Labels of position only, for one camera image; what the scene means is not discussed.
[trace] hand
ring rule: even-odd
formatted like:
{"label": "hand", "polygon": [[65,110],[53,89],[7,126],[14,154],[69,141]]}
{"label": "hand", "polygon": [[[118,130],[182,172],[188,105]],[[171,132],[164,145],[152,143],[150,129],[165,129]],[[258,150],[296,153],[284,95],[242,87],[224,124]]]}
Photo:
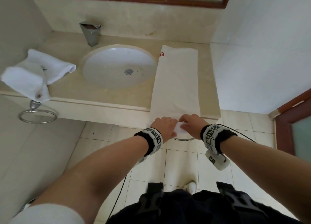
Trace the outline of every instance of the hand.
{"label": "hand", "polygon": [[209,125],[203,118],[200,118],[197,114],[184,114],[179,119],[179,122],[187,122],[188,124],[181,125],[180,127],[188,132],[195,139],[201,140],[200,133],[203,127]]}
{"label": "hand", "polygon": [[163,138],[163,143],[168,141],[169,139],[172,139],[173,137],[176,137],[176,133],[174,132],[175,126],[177,124],[176,119],[172,119],[171,117],[162,117],[157,118],[152,124],[151,128],[157,129]]}

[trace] frosted glass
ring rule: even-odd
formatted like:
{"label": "frosted glass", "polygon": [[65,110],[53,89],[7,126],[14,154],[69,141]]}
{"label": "frosted glass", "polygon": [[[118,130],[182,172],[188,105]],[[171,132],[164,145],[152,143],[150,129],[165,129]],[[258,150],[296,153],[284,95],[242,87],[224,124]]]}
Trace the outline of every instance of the frosted glass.
{"label": "frosted glass", "polygon": [[311,116],[292,124],[295,154],[311,162]]}

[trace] faucet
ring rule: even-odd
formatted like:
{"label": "faucet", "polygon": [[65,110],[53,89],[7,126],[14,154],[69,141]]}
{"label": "faucet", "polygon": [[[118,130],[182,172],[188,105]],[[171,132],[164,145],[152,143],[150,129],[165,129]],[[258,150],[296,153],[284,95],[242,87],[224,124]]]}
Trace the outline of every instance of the faucet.
{"label": "faucet", "polygon": [[79,24],[84,34],[84,37],[86,38],[87,43],[91,47],[97,45],[98,41],[96,40],[96,35],[100,33],[101,25],[94,24],[89,21],[83,21],[83,22],[80,22]]}

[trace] sink drain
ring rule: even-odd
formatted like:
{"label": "sink drain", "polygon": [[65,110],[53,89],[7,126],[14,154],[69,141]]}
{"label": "sink drain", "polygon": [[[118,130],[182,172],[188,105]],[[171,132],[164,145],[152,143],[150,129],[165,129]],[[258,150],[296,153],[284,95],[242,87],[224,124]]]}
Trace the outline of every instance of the sink drain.
{"label": "sink drain", "polygon": [[124,73],[125,73],[126,75],[132,75],[133,72],[134,72],[133,69],[126,69],[126,70],[124,71]]}

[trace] towel ring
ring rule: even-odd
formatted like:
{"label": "towel ring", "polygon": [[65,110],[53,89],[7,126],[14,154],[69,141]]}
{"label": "towel ring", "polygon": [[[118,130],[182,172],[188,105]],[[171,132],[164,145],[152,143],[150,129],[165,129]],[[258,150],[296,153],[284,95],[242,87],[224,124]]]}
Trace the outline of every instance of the towel ring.
{"label": "towel ring", "polygon": [[[37,109],[41,105],[42,104],[40,102],[36,102],[34,100],[31,100],[30,101],[30,109],[20,112],[18,114],[18,119],[20,119],[23,122],[31,123],[31,124],[44,124],[44,123],[49,123],[49,122],[55,121],[57,119],[57,114],[55,112],[52,112],[52,111]],[[35,113],[35,112],[49,113],[49,114],[53,115],[53,118],[49,121],[38,122],[38,121],[29,121],[29,120],[26,120],[22,117],[25,113]]]}
{"label": "towel ring", "polygon": [[172,139],[175,139],[175,140],[179,140],[179,141],[191,141],[191,140],[194,140],[194,138],[190,138],[190,139],[179,139],[179,138],[172,138]]}

